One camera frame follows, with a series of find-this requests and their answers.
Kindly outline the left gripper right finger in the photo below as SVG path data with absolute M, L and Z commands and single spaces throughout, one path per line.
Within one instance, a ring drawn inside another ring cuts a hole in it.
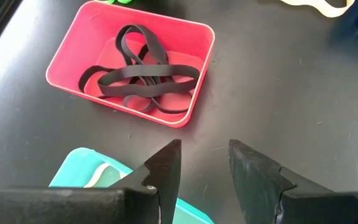
M 327 189 L 236 139 L 229 166 L 246 224 L 358 224 L 358 192 Z

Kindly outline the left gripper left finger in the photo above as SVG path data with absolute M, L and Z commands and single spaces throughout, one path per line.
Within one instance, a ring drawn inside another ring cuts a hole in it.
M 174 139 L 107 188 L 0 189 L 0 224 L 172 224 L 180 176 Z

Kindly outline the tan rubber band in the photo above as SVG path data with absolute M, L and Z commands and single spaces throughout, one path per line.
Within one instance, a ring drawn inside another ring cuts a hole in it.
M 123 179 L 127 174 L 119 171 L 108 163 L 101 164 L 96 168 L 85 188 L 107 188 Z
M 335 18 L 342 16 L 356 0 L 345 0 L 344 7 L 334 7 L 327 0 L 281 0 L 291 6 L 310 6 L 318 10 L 323 16 Z

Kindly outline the teal plastic basket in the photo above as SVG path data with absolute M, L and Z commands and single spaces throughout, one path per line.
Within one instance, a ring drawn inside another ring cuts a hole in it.
M 51 187 L 79 187 L 84 188 L 101 164 L 108 163 L 127 175 L 132 169 L 123 163 L 105 156 L 93 149 L 80 147 L 72 150 L 63 161 L 59 170 L 52 179 Z M 214 224 L 207 214 L 178 198 L 173 224 Z

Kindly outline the black rubber band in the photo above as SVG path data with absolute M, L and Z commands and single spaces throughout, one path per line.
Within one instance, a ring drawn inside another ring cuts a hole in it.
M 112 83 L 132 77 L 190 77 L 186 82 L 165 82 L 156 85 L 127 84 L 123 86 L 112 86 Z M 101 92 L 107 96 L 138 95 L 141 97 L 155 97 L 165 93 L 184 93 L 196 87 L 200 71 L 187 65 L 130 65 L 99 78 L 98 85 Z
M 93 65 L 90 68 L 86 69 L 84 71 L 84 73 L 81 75 L 79 82 L 78 82 L 78 88 L 82 93 L 85 93 L 85 86 L 86 83 L 88 82 L 88 80 L 97 72 L 112 72 L 116 69 L 114 68 L 106 68 L 106 67 L 102 67 L 99 65 Z M 129 84 L 135 84 L 138 80 L 140 80 L 139 77 L 133 77 L 131 78 Z M 106 96 L 106 95 L 102 95 L 102 96 L 98 96 L 98 98 L 100 99 L 108 99 L 108 98 L 112 98 L 113 96 Z
M 126 42 L 126 35 L 130 33 L 138 33 L 144 36 L 145 44 L 138 54 L 133 53 Z M 130 65 L 172 65 L 168 61 L 168 55 L 165 48 L 160 43 L 158 37 L 143 25 L 131 24 L 124 26 L 116 37 L 116 48 L 122 54 L 126 67 Z M 191 80 L 190 77 L 172 76 L 172 77 L 139 77 L 136 85 L 156 85 L 165 82 L 186 82 Z M 129 99 L 138 95 L 124 96 L 124 106 L 127 106 Z M 150 100 L 149 105 L 142 109 L 143 112 L 150 111 L 154 108 L 163 113 L 180 114 L 186 112 L 186 109 L 168 109 L 159 103 L 162 95 L 155 97 L 143 97 Z

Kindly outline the green rubber band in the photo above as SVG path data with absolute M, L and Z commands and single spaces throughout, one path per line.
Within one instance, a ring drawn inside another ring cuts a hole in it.
M 107 4 L 130 4 L 133 3 L 135 0 L 100 0 L 101 2 L 107 3 Z

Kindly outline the red plastic basket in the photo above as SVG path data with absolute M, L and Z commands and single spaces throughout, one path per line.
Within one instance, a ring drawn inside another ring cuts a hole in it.
M 146 101 L 140 98 L 134 99 L 128 107 L 123 106 L 122 98 L 102 100 L 98 97 L 101 92 L 96 83 L 99 75 L 91 78 L 84 93 L 80 91 L 78 80 L 90 66 L 119 68 L 125 65 L 114 41 L 119 30 L 126 24 L 142 24 L 156 34 L 167 50 L 170 63 L 189 65 L 200 71 L 193 96 L 171 94 L 161 99 L 161 104 L 165 106 L 187 107 L 186 113 L 166 114 L 159 110 L 141 113 L 135 107 Z M 52 86 L 87 100 L 172 128 L 180 128 L 189 121 L 193 112 L 212 56 L 214 41 L 214 30 L 206 24 L 116 4 L 89 1 L 77 11 L 48 66 L 46 79 Z

